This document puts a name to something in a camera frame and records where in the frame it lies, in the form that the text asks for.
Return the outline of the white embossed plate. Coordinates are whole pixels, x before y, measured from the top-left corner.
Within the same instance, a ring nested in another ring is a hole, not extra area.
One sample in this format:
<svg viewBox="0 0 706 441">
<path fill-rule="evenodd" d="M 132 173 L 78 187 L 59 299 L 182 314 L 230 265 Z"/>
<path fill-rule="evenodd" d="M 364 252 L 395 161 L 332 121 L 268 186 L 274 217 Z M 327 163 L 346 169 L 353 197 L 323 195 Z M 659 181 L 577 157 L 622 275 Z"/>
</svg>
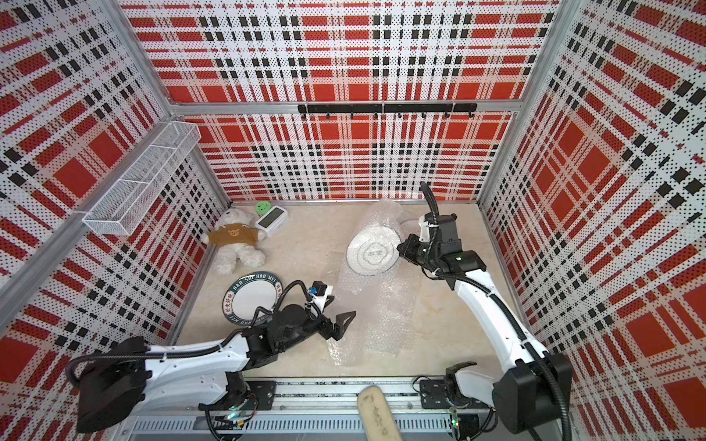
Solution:
<svg viewBox="0 0 706 441">
<path fill-rule="evenodd" d="M 370 225 L 360 230 L 347 246 L 347 265 L 362 276 L 378 276 L 391 269 L 399 255 L 400 235 L 385 225 Z"/>
</svg>

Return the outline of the green rimmed plate front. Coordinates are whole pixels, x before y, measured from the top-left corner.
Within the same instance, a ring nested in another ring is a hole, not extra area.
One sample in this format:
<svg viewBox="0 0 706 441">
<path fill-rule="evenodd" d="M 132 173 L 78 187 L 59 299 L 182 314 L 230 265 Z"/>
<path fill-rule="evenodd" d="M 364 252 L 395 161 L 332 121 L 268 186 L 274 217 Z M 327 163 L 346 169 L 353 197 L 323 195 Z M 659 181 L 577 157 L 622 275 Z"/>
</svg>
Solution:
<svg viewBox="0 0 706 441">
<path fill-rule="evenodd" d="M 222 314 L 234 325 L 259 325 L 267 318 L 264 312 L 254 319 L 258 307 L 270 312 L 281 297 L 281 280 L 270 272 L 254 272 L 237 279 L 222 298 Z"/>
</svg>

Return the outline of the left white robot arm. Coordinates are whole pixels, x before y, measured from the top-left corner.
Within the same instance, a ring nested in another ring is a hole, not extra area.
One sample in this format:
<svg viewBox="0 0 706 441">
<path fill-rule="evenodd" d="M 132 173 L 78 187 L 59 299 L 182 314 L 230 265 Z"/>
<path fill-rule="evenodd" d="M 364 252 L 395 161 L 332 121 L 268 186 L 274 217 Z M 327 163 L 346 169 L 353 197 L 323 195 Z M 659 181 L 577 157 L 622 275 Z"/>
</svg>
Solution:
<svg viewBox="0 0 706 441">
<path fill-rule="evenodd" d="M 78 391 L 77 432 L 97 433 L 136 413 L 195 408 L 217 435 L 232 428 L 224 412 L 246 410 L 237 422 L 242 427 L 257 412 L 271 409 L 274 382 L 248 384 L 245 372 L 277 361 L 312 336 L 340 340 L 356 316 L 325 316 L 335 298 L 332 287 L 321 281 L 307 287 L 296 280 L 283 293 L 295 287 L 303 292 L 303 305 L 276 299 L 270 308 L 257 306 L 250 321 L 222 340 L 159 347 L 131 337 L 107 353 L 70 360 L 65 374 Z"/>
</svg>

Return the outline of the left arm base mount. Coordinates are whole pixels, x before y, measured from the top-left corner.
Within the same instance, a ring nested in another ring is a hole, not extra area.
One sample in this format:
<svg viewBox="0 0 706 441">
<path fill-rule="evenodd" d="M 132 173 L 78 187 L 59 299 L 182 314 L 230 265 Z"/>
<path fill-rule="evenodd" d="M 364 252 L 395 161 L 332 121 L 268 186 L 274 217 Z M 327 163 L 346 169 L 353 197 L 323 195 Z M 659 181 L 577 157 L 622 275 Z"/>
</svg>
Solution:
<svg viewBox="0 0 706 441">
<path fill-rule="evenodd" d="M 216 440 L 235 440 L 248 428 L 258 411 L 269 411 L 275 398 L 277 382 L 237 381 L 226 387 L 224 396 L 213 404 L 199 404 L 206 426 Z"/>
</svg>

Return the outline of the bubble wrap sheet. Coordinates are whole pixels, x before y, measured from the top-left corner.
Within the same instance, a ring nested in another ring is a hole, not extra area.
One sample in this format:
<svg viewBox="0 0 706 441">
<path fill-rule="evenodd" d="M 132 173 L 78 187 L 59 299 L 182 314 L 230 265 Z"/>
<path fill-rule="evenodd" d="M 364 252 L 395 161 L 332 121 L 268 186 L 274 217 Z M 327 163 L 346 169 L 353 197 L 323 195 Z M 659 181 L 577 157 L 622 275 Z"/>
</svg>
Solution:
<svg viewBox="0 0 706 441">
<path fill-rule="evenodd" d="M 417 216 L 396 201 L 381 200 L 365 211 L 352 238 L 363 228 L 376 224 L 397 231 L 401 243 L 419 231 Z M 356 274 L 347 265 L 347 246 L 338 257 L 340 269 L 334 284 L 336 300 L 332 310 L 354 311 L 357 316 L 344 337 L 327 342 L 332 362 L 341 367 L 360 365 L 366 356 L 373 354 L 397 356 L 411 347 L 415 337 L 412 318 L 422 279 L 420 270 L 402 257 L 381 275 Z"/>
</svg>

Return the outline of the white green small device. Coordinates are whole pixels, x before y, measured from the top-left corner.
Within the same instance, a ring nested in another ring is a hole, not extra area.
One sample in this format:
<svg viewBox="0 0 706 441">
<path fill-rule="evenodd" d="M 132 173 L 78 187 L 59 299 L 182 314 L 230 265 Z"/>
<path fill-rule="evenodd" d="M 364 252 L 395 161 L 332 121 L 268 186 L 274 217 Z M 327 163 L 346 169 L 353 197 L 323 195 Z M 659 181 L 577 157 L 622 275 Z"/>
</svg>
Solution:
<svg viewBox="0 0 706 441">
<path fill-rule="evenodd" d="M 289 219 L 289 212 L 280 206 L 272 206 L 256 222 L 256 227 L 263 231 L 266 237 L 272 237 Z"/>
</svg>

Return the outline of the black hook rail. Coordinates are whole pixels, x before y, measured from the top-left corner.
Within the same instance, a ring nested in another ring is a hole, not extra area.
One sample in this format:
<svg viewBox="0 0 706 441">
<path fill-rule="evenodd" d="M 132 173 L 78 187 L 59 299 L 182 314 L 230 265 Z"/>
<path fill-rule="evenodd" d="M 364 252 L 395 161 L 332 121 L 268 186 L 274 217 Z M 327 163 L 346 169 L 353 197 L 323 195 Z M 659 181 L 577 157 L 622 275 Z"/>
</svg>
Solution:
<svg viewBox="0 0 706 441">
<path fill-rule="evenodd" d="M 329 117 L 333 114 L 406 114 L 406 113 L 466 113 L 474 114 L 477 103 L 431 103 L 420 102 L 372 103 L 372 104 L 302 104 L 297 107 L 301 115 L 320 114 Z"/>
</svg>

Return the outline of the clear wall shelf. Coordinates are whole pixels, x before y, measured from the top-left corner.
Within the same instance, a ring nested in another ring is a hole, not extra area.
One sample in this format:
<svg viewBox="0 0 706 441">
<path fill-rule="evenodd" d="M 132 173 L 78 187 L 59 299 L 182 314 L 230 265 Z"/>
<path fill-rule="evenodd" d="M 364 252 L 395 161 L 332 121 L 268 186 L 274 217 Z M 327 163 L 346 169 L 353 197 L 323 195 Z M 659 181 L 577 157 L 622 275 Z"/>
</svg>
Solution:
<svg viewBox="0 0 706 441">
<path fill-rule="evenodd" d="M 199 141 L 200 131 L 193 123 L 160 124 L 136 159 L 85 214 L 84 225 L 96 234 L 133 234 Z"/>
</svg>

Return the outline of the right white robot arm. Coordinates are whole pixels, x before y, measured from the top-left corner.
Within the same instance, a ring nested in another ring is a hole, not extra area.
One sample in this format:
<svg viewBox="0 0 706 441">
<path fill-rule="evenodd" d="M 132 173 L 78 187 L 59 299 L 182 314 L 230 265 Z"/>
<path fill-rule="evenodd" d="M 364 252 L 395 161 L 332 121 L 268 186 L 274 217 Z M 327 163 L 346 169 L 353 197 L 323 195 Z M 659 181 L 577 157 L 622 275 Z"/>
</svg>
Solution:
<svg viewBox="0 0 706 441">
<path fill-rule="evenodd" d="M 573 437 L 570 395 L 573 369 L 566 356 L 552 354 L 509 308 L 478 253 L 463 250 L 456 216 L 429 212 L 420 232 L 410 234 L 397 251 L 434 280 L 446 282 L 471 310 L 488 337 L 501 371 L 487 373 L 475 362 L 446 370 L 445 395 L 454 407 L 484 404 L 512 434 L 557 423 L 561 437 Z"/>
</svg>

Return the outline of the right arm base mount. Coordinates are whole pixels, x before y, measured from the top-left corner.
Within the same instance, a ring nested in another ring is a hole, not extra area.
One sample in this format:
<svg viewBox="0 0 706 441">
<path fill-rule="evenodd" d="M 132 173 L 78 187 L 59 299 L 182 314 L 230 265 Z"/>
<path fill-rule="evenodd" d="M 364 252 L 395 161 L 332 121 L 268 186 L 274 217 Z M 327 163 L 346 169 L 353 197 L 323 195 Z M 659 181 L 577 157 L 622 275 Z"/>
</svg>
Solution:
<svg viewBox="0 0 706 441">
<path fill-rule="evenodd" d="M 476 440 L 498 426 L 494 408 L 461 394 L 456 373 L 475 366 L 473 361 L 461 362 L 447 367 L 443 378 L 420 375 L 412 381 L 412 388 L 418 394 L 423 409 L 449 411 L 450 437 L 453 440 Z"/>
</svg>

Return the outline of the beige teddy bear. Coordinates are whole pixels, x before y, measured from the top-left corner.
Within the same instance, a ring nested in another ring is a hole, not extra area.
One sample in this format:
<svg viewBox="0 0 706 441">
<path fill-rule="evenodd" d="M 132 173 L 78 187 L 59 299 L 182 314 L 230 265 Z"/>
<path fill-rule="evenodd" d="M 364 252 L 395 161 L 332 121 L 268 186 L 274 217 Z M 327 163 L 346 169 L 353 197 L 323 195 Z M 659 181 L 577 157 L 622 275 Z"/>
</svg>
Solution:
<svg viewBox="0 0 706 441">
<path fill-rule="evenodd" d="M 257 244 L 266 238 L 266 233 L 255 227 L 253 213 L 231 207 L 200 240 L 216 247 L 213 271 L 226 276 L 235 273 L 238 263 L 246 268 L 264 266 L 266 255 L 257 249 Z"/>
</svg>

